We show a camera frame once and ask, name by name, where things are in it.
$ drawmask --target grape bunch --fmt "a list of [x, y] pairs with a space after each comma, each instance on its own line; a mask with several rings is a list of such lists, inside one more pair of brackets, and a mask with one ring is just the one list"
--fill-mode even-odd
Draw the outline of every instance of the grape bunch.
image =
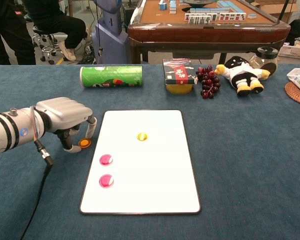
[[203, 99], [213, 99], [218, 92], [221, 83], [215, 74], [211, 65], [208, 67], [199, 67], [196, 72], [198, 80], [202, 83], [201, 96]]

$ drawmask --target yellow bowl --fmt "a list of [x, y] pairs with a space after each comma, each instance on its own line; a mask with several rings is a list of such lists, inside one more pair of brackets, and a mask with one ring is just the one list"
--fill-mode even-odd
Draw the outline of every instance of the yellow bowl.
[[172, 94], [188, 94], [192, 90], [192, 84], [166, 84], [165, 87]]

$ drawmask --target white sneaker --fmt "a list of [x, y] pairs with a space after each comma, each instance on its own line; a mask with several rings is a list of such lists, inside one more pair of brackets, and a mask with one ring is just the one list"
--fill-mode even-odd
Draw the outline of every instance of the white sneaker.
[[65, 46], [65, 41], [59, 42], [59, 48], [62, 51], [63, 55], [65, 56], [66, 59], [69, 61], [75, 61], [76, 56], [75, 56], [75, 50], [73, 48], [69, 49], [66, 48]]
[[85, 26], [85, 32], [86, 32], [86, 34], [87, 34], [87, 37], [84, 38], [84, 40], [88, 43], [88, 42], [91, 41], [91, 27], [88, 26], [88, 25], [86, 25], [86, 26]]

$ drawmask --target person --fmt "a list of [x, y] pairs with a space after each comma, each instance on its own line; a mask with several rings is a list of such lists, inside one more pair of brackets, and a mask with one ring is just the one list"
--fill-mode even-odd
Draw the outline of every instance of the person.
[[14, 0], [0, 0], [0, 65], [10, 65], [2, 37], [14, 50], [20, 65], [35, 65], [35, 49], [22, 15], [16, 14]]
[[91, 29], [81, 19], [66, 16], [59, 6], [59, 0], [22, 0], [33, 23], [43, 31], [65, 33], [65, 41], [59, 42], [60, 50], [70, 61], [75, 61], [75, 48], [85, 39], [91, 40]]

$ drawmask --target pink disc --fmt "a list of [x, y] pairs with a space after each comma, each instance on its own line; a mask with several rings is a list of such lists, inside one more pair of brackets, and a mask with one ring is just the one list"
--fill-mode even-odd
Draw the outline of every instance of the pink disc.
[[113, 161], [113, 157], [110, 154], [105, 154], [100, 157], [100, 163], [102, 165], [109, 165]]
[[108, 188], [114, 184], [114, 178], [110, 174], [105, 174], [100, 177], [99, 184], [103, 188]]

